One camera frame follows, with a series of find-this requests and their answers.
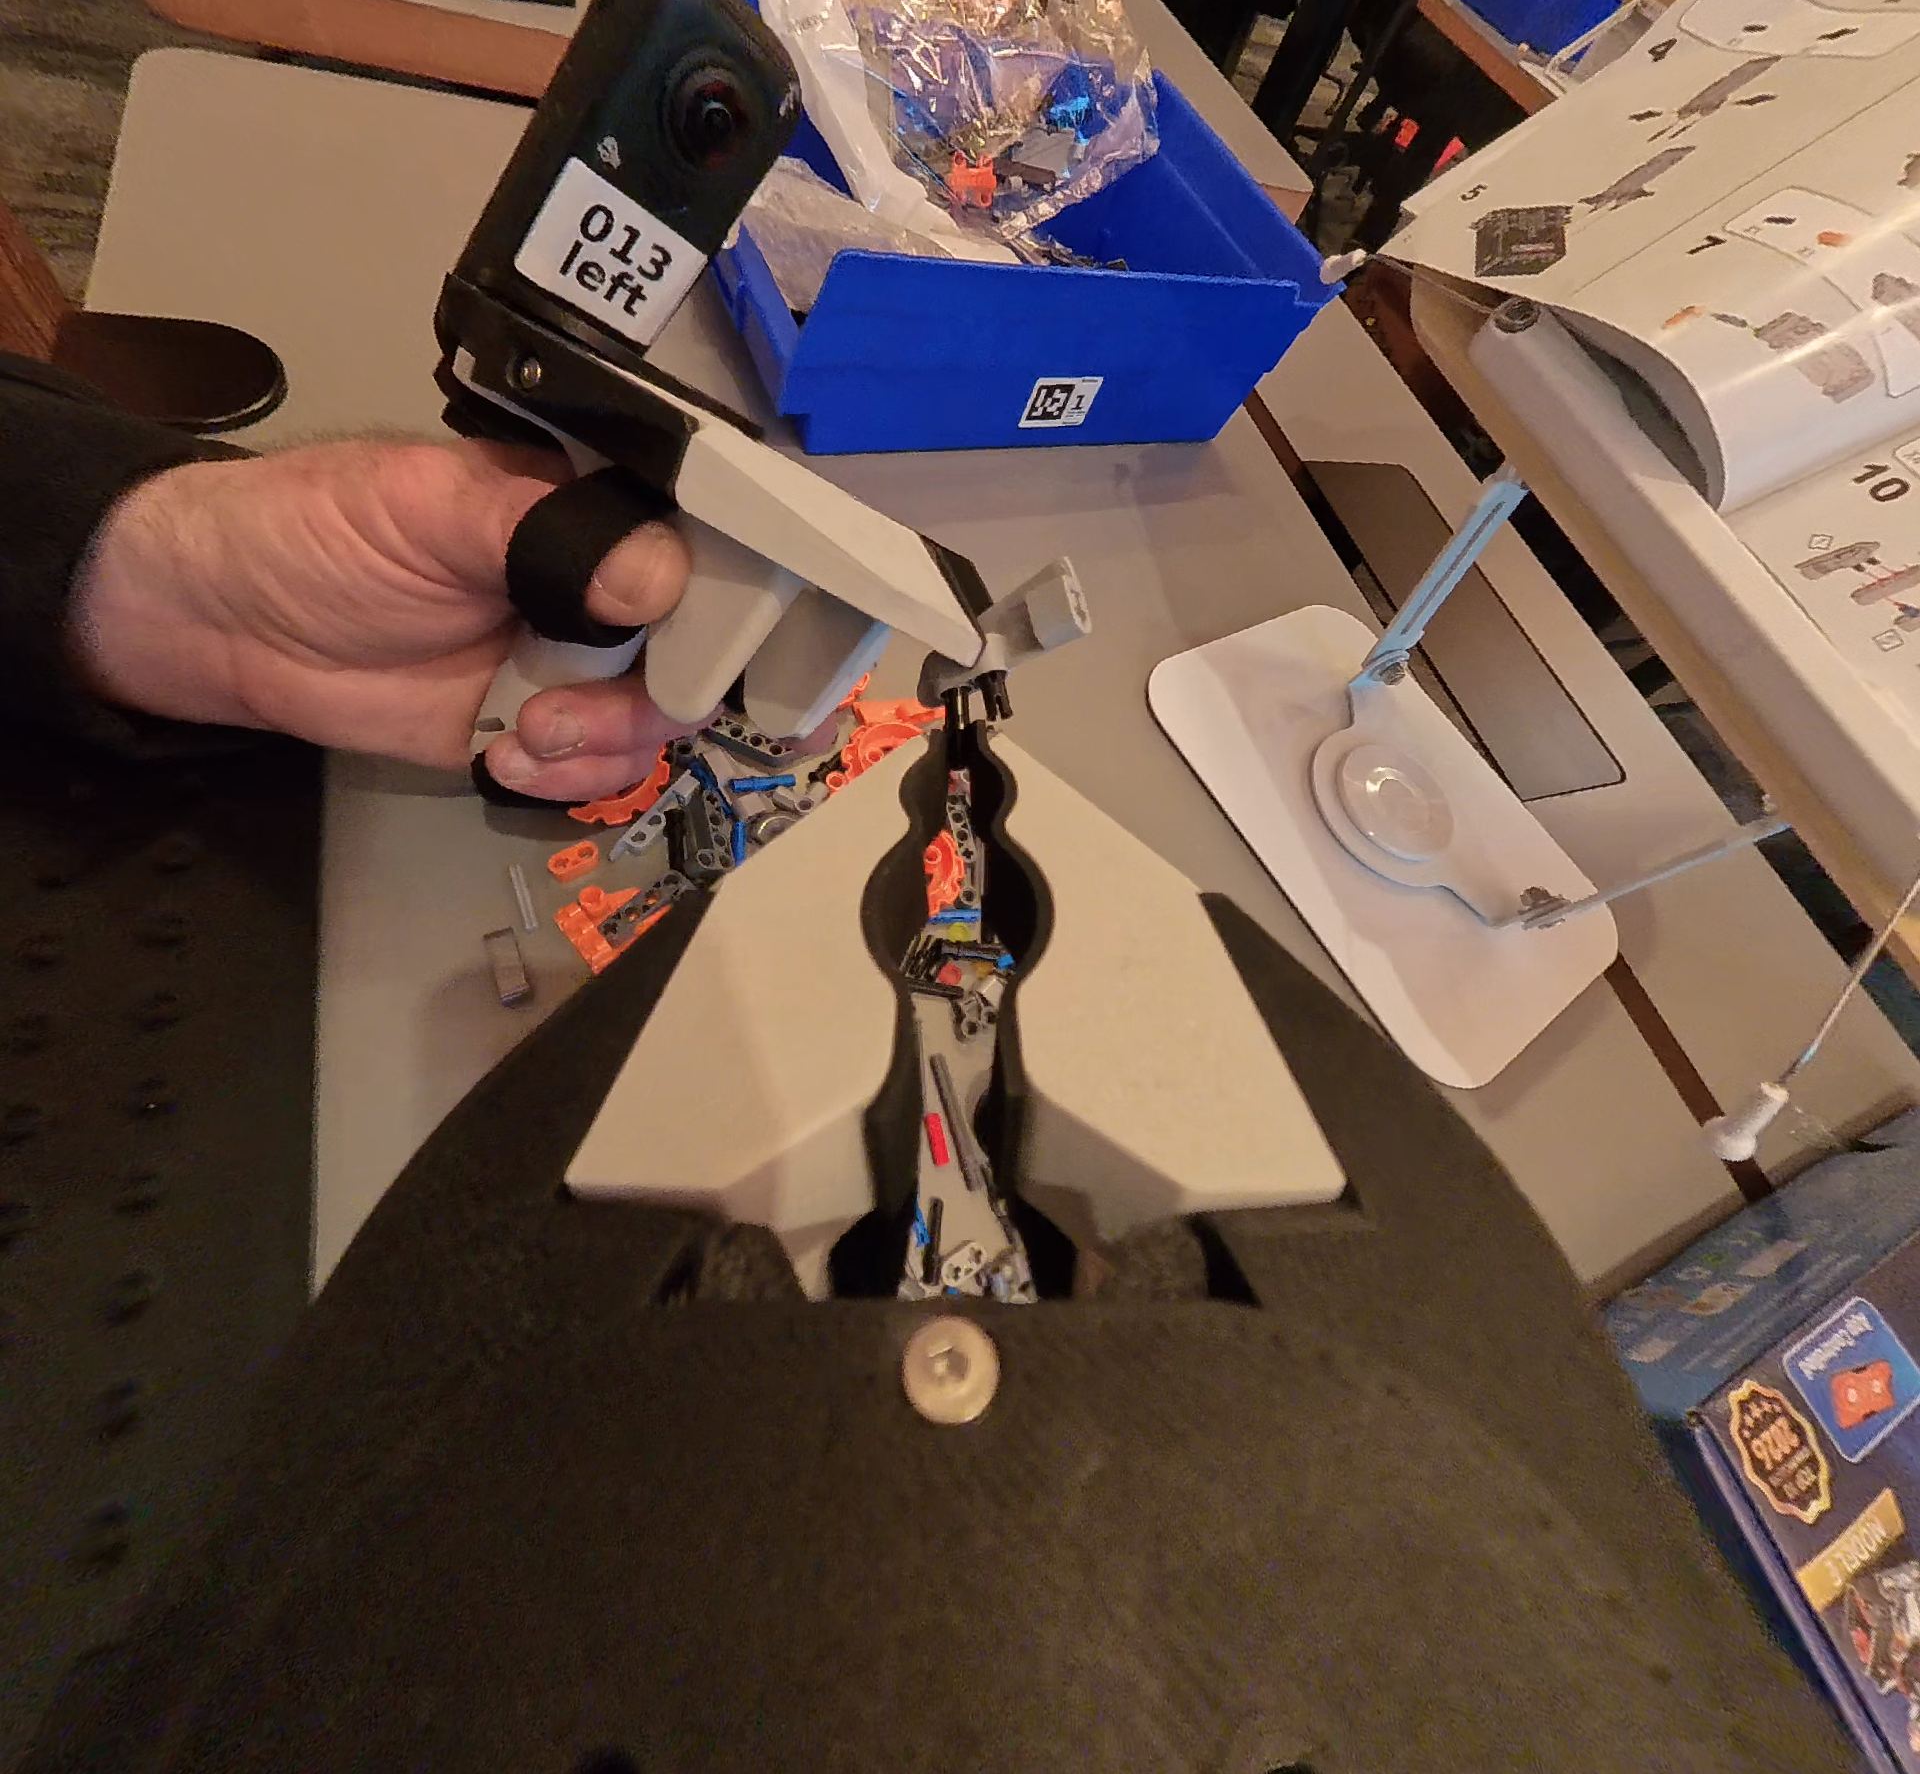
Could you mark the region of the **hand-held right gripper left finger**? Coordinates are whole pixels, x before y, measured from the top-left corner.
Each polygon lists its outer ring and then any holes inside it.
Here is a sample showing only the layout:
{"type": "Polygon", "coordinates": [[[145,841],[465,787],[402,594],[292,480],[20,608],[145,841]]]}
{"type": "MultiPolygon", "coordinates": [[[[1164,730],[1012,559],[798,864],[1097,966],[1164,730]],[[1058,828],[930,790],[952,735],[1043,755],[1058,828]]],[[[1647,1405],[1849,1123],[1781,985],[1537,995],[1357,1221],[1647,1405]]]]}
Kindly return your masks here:
{"type": "Polygon", "coordinates": [[[896,989],[860,898],[907,835],[913,735],[725,875],[702,911],[564,1183],[768,1228],[803,1290],[873,1206],[862,1115],[896,1036],[896,989]]]}

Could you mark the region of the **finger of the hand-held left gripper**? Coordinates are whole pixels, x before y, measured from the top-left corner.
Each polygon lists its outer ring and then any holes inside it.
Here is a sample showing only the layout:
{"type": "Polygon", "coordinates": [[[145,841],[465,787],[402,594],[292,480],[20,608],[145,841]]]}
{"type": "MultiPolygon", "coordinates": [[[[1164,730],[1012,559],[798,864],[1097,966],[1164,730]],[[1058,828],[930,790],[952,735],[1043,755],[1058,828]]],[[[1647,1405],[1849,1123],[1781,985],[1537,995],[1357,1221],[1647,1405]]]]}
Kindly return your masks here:
{"type": "Polygon", "coordinates": [[[777,739],[808,734],[873,668],[891,633],[820,589],[799,590],[741,669],[746,718],[777,739]]]}
{"type": "Polygon", "coordinates": [[[986,636],[935,543],[727,421],[697,416],[675,480],[690,562],[682,611],[716,583],[781,575],[969,665],[986,636]]]}

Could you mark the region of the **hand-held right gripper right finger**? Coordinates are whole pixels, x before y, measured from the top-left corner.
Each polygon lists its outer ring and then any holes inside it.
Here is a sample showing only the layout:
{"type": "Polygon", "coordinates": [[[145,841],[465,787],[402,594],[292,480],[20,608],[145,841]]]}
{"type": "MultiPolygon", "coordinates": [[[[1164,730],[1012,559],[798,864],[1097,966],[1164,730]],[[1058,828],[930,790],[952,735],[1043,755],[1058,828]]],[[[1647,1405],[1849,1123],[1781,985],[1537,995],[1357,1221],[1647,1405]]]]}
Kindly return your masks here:
{"type": "Polygon", "coordinates": [[[1332,1201],[1341,1162],[1203,889],[1005,735],[970,732],[967,770],[1013,961],[980,1135],[1033,1285],[1190,1214],[1332,1201]]]}

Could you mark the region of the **black connector pin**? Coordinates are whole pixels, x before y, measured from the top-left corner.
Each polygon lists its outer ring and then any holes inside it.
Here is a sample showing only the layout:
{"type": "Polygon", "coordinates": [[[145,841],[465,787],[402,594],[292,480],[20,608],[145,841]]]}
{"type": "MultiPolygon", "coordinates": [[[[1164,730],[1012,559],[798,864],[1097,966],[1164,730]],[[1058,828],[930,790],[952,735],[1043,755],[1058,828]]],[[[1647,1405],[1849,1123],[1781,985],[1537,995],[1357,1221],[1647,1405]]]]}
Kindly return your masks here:
{"type": "Polygon", "coordinates": [[[958,681],[941,693],[949,773],[970,773],[991,757],[991,730],[1012,712],[1005,669],[958,681]]]}

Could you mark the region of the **pile of plastic building pieces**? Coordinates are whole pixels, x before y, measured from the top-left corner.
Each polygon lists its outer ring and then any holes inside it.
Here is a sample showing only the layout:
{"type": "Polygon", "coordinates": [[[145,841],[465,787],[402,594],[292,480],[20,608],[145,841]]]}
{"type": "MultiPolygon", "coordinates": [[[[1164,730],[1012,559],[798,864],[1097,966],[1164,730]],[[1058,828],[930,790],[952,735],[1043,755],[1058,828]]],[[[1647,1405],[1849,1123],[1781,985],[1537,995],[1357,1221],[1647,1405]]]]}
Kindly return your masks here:
{"type": "MultiPolygon", "coordinates": [[[[856,684],[833,746],[820,754],[795,754],[731,712],[672,741],[642,788],[613,802],[632,822],[606,848],[610,883],[589,883],[561,909],[564,934],[590,971],[610,971],[617,953],[638,961],[669,947],[669,922],[689,924],[684,949],[725,875],[913,735],[939,746],[941,718],[936,706],[873,699],[856,684]]],[[[862,1115],[873,1206],[830,1245],[827,1288],[810,1292],[875,1285],[909,1301],[1026,1306],[1039,1290],[980,1135],[995,1004],[1013,961],[986,922],[988,862],[969,773],[922,784],[939,788],[936,810],[927,801],[905,810],[905,840],[883,854],[860,898],[898,1013],[894,1057],[862,1115]]]]}

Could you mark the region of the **grey connector piece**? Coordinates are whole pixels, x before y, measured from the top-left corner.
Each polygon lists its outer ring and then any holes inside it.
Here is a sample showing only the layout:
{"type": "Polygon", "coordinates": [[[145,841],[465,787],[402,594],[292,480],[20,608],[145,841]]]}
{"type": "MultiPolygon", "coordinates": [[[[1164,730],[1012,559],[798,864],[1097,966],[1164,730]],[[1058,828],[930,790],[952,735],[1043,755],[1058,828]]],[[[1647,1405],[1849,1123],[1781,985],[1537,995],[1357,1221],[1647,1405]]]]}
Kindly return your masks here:
{"type": "Polygon", "coordinates": [[[982,668],[1012,669],[1092,633],[1092,604],[1067,557],[1049,562],[980,614],[982,668]]]}

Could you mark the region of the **person's left hand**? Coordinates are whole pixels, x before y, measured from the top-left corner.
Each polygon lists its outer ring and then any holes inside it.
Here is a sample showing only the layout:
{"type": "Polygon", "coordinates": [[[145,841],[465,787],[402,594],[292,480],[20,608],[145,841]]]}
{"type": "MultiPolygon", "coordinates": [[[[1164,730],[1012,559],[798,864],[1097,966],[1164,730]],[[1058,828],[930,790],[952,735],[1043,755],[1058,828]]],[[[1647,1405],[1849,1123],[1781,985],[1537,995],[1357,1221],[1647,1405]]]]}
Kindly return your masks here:
{"type": "Polygon", "coordinates": [[[171,466],[110,506],[67,644],[112,705],[451,770],[515,641],[508,539],[567,478],[487,440],[171,466]]]}

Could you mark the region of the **blue storage bin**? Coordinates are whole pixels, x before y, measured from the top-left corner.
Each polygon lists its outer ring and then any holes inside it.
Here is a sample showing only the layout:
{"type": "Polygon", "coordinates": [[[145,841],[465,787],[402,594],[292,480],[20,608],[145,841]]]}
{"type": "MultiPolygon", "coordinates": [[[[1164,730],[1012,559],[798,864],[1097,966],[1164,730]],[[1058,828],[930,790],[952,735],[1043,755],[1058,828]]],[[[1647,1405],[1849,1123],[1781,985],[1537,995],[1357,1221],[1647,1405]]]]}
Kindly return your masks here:
{"type": "Polygon", "coordinates": [[[1337,295],[1155,74],[1159,150],[1047,229],[1094,268],[846,250],[798,320],[746,229],[709,268],[812,456],[1209,440],[1337,295]]]}

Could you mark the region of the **clear plastic parts bag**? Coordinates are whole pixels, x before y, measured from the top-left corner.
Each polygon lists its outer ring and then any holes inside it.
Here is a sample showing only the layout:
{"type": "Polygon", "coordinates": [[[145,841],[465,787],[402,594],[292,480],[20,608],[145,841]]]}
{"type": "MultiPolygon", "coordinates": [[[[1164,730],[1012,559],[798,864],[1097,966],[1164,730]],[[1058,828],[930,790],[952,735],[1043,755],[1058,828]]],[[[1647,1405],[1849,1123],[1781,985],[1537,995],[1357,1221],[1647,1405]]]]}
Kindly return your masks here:
{"type": "Polygon", "coordinates": [[[1159,146],[1123,0],[756,0],[868,225],[854,245],[1112,268],[1057,220],[1159,146]]]}

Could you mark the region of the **white book stand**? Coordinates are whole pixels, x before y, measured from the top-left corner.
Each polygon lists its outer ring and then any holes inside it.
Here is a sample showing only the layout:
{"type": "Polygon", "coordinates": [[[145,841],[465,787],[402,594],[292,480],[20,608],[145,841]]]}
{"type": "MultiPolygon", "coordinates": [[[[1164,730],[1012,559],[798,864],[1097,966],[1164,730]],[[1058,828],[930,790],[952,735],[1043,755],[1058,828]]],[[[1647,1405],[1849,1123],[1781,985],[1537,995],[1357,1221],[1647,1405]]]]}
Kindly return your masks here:
{"type": "Polygon", "coordinates": [[[1578,998],[1641,1009],[1674,1089],[1733,1108],[1843,965],[1596,636],[1500,525],[1412,647],[1366,678],[1479,500],[1355,311],[1325,305],[1245,403],[1361,596],[1175,653],[1161,730],[1382,1031],[1486,1089],[1578,998]]]}

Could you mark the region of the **blue cardboard kit box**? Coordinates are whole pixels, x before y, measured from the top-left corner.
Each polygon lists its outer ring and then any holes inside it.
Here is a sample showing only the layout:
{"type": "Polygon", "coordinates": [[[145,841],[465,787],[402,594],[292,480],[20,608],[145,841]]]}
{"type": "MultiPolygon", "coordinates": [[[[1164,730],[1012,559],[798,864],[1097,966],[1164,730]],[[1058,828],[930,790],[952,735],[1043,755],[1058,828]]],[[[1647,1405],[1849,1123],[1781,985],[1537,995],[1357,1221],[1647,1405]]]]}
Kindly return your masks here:
{"type": "Polygon", "coordinates": [[[1866,1767],[1916,1770],[1916,1111],[1739,1207],[1602,1323],[1866,1767]]]}

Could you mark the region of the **instruction booklet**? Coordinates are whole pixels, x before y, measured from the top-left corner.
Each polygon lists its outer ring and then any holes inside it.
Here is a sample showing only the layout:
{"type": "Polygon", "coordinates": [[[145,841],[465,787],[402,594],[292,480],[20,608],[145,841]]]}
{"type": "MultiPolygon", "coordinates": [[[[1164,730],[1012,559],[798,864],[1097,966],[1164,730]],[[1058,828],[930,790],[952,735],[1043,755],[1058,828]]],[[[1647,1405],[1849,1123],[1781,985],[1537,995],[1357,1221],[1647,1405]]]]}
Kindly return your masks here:
{"type": "Polygon", "coordinates": [[[1384,255],[1619,365],[1669,461],[1916,718],[1917,0],[1676,0],[1384,255]]]}

